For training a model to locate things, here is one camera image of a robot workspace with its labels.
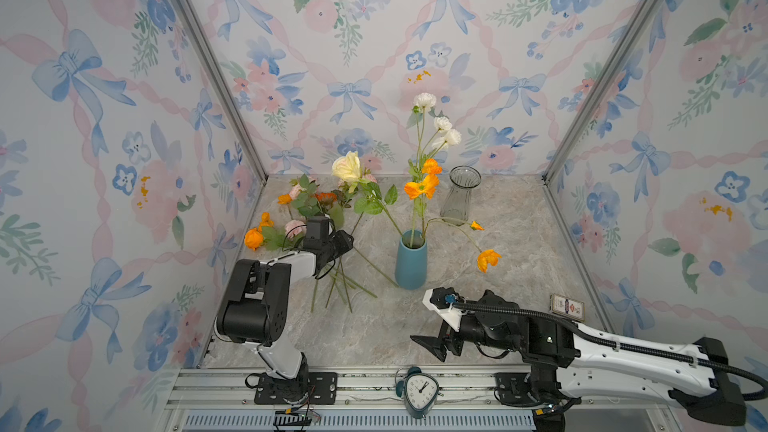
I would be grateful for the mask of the cream rose stem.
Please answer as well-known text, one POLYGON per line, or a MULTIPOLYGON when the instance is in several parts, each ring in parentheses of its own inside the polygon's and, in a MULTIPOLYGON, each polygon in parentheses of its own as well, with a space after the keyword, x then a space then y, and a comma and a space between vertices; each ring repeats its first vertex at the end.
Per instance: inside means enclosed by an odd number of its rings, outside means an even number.
POLYGON ((395 230, 403 231, 392 216, 389 208, 394 205, 399 193, 394 185, 383 189, 373 175, 363 166, 357 152, 348 152, 337 158, 331 166, 332 175, 342 183, 342 190, 355 196, 353 208, 358 214, 384 214, 395 230))

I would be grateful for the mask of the teal ceramic vase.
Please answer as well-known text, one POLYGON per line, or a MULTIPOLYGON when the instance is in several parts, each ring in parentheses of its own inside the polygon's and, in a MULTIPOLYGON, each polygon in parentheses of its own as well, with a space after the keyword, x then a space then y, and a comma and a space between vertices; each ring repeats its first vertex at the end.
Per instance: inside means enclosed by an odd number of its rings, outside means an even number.
POLYGON ((421 288, 427 279, 428 247, 417 230, 407 230, 398 244, 395 280, 405 290, 421 288))

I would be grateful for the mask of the orange poppy flower stem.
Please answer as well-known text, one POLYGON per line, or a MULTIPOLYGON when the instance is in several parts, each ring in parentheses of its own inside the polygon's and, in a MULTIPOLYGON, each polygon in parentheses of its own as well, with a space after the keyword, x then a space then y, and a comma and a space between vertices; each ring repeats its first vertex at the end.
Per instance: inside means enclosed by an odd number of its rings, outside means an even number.
MULTIPOLYGON (((423 219, 425 217, 426 206, 428 202, 434 197, 437 192, 437 188, 440 185, 439 174, 443 171, 438 162, 429 158, 426 159, 424 164, 416 169, 414 180, 407 182, 404 185, 404 192, 408 198, 413 202, 413 217, 412 224, 415 224, 415 219, 423 219)), ((475 239, 473 239, 469 233, 469 230, 482 231, 483 227, 476 221, 466 222, 460 221, 458 224, 449 223, 446 219, 434 218, 423 223, 421 232, 422 237, 426 239, 428 235, 429 226, 432 224, 442 224, 452 229, 460 231, 467 239, 467 241, 478 252, 476 263, 477 269, 482 273, 486 273, 489 267, 495 267, 502 259, 502 255, 494 249, 483 249, 475 239)))

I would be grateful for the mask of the white ranunculus flower stem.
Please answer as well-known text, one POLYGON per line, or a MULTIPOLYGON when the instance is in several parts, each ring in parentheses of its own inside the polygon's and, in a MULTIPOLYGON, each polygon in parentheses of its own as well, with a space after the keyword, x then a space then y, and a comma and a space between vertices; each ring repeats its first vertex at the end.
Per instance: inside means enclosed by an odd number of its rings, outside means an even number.
MULTIPOLYGON (((433 158, 437 161, 436 156, 440 152, 461 143, 461 133, 453 126, 451 120, 436 112, 437 102, 437 97, 428 92, 419 93, 413 99, 410 119, 416 126, 417 152, 408 162, 410 181, 414 180, 416 169, 420 168, 426 159, 433 158)), ((421 232, 425 221, 426 212, 423 219, 415 219, 415 224, 412 224, 411 219, 411 225, 416 228, 416 224, 419 224, 421 232)))

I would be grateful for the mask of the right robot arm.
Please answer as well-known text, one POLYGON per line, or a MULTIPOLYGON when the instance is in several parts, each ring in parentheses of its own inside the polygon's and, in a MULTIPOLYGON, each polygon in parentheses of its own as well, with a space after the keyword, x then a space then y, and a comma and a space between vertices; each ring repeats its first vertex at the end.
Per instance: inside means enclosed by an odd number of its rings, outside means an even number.
POLYGON ((611 334, 551 313, 528 310, 487 290, 469 300, 452 288, 425 292, 424 306, 441 319, 436 336, 412 341, 439 361, 467 343, 493 359, 519 354, 526 373, 497 372, 496 400, 528 408, 536 424, 555 431, 586 397, 664 403, 703 423, 739 427, 748 405, 767 397, 767 381, 730 364, 724 344, 702 337, 665 344, 611 334))

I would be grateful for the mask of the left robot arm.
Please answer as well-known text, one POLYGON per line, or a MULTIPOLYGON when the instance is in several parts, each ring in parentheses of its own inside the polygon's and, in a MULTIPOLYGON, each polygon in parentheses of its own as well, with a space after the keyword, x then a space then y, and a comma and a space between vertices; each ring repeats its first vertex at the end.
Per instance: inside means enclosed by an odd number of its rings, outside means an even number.
POLYGON ((301 279, 320 278, 328 264, 353 246, 351 234, 337 230, 330 218, 315 216, 293 250, 268 261, 236 262, 214 332, 220 340, 242 345, 263 361, 265 371, 258 375, 258 382, 246 384, 255 390, 257 404, 303 405, 315 396, 306 355, 283 335, 290 288, 301 279))

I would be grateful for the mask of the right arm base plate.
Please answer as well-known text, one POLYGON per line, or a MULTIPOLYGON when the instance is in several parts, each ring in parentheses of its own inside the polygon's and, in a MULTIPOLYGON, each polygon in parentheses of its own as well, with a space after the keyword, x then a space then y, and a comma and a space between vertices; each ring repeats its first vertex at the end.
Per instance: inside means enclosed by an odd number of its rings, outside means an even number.
POLYGON ((557 388, 535 387, 531 373, 500 372, 493 375, 494 397, 505 406, 519 408, 565 408, 581 404, 581 398, 567 397, 557 388))

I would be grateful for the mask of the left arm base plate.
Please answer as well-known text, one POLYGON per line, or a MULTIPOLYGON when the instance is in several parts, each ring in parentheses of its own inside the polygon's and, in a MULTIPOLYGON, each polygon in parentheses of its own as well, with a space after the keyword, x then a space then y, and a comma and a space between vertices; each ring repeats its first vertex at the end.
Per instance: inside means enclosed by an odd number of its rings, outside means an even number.
POLYGON ((333 405, 336 401, 338 374, 335 372, 300 372, 294 379, 276 379, 266 373, 251 373, 245 386, 254 391, 257 405, 333 405))

